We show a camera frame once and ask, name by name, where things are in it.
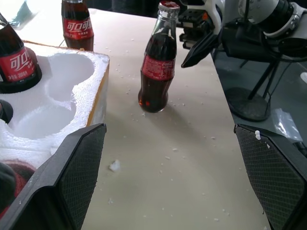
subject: cola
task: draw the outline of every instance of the cola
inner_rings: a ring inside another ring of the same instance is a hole
[[[168,101],[168,89],[175,74],[179,11],[175,2],[159,3],[158,19],[145,50],[138,100],[141,108],[150,113],[162,111]]]
[[[0,93],[14,93],[35,86],[42,77],[36,55],[27,49],[0,14]]]
[[[83,0],[62,0],[62,22],[67,47],[93,51],[94,32]]]
[[[34,172],[35,168],[25,162],[17,160],[0,162],[0,219]]]

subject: styrofoam packaging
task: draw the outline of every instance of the styrofoam packaging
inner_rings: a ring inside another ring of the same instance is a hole
[[[25,43],[34,50],[42,80],[33,88],[0,94],[14,115],[0,120],[0,161],[20,160],[38,168],[64,138],[106,114],[109,57],[87,51]]]

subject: red label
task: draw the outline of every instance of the red label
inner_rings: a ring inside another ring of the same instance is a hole
[[[23,47],[18,53],[0,57],[0,67],[4,78],[9,81],[20,81],[34,73],[35,66]]]
[[[94,36],[90,17],[82,21],[63,18],[63,26],[65,37],[80,40]]]
[[[142,72],[147,77],[158,81],[172,79],[175,74],[175,59],[171,61],[158,61],[146,55]]]

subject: metal stand base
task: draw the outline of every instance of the metal stand base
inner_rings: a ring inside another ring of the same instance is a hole
[[[242,119],[260,122],[271,115],[271,105],[258,94],[248,99],[251,90],[244,88],[231,88],[225,91],[225,96],[232,113]]]

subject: table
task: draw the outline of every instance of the table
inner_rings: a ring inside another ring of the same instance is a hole
[[[181,69],[188,51],[178,40],[169,103],[160,113],[143,113],[137,102],[140,68],[155,19],[94,9],[90,13],[94,50],[111,61],[108,132],[83,229],[269,228],[249,183],[212,58]],[[53,36],[34,42],[60,44],[60,26]],[[108,170],[115,159],[121,172]]]

